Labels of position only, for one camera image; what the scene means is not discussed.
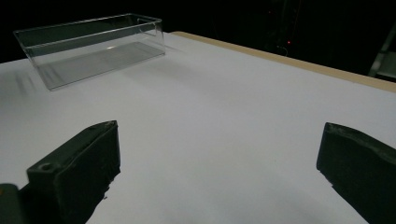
clear plastic container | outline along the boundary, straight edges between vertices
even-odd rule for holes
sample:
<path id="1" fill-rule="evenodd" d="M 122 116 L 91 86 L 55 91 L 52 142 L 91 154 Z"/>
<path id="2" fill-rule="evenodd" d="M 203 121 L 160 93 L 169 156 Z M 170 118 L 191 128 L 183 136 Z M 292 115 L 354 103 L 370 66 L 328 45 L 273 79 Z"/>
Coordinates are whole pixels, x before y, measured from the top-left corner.
<path id="1" fill-rule="evenodd" d="M 51 91 L 165 54 L 162 20 L 132 13 L 14 35 Z"/>

transparent box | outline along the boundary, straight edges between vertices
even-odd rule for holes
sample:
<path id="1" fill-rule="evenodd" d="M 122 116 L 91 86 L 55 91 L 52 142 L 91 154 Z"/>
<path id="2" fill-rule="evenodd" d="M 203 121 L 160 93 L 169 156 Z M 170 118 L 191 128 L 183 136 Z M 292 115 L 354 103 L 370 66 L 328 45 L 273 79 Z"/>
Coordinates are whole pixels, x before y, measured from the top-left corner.
<path id="1" fill-rule="evenodd" d="M 51 91 L 165 54 L 162 20 L 132 13 L 13 34 Z"/>

white tabletop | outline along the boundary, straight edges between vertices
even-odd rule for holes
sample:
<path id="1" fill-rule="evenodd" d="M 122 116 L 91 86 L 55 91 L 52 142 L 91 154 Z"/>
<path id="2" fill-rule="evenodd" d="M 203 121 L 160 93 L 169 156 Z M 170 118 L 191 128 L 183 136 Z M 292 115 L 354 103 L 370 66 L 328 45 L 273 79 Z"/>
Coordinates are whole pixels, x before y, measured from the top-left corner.
<path id="1" fill-rule="evenodd" d="M 0 182 L 93 124 L 121 173 L 89 223 L 366 223 L 316 169 L 325 122 L 396 147 L 396 93 L 164 34 L 166 54 L 48 91 L 0 64 Z"/>

white table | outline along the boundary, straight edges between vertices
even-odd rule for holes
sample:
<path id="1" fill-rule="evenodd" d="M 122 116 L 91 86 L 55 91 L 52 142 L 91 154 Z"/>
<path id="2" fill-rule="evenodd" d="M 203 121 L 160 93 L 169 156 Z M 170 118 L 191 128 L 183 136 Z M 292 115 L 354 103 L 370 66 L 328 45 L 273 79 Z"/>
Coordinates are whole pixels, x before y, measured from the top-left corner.
<path id="1" fill-rule="evenodd" d="M 89 223 L 366 223 L 316 169 L 318 149 L 325 122 L 396 147 L 393 83 L 164 39 L 165 56 L 57 91 L 28 60 L 0 64 L 0 182 L 23 187 L 36 161 L 115 119 L 121 173 Z"/>

